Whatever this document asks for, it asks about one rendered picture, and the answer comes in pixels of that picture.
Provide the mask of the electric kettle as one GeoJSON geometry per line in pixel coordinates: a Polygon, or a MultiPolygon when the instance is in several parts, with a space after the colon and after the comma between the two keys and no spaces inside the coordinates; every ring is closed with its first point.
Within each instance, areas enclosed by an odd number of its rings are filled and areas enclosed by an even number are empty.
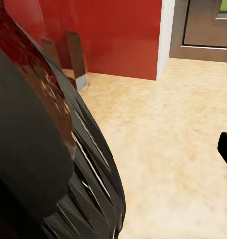
{"type": "Polygon", "coordinates": [[[80,93],[0,0],[0,239],[118,239],[113,155],[80,93]]]}

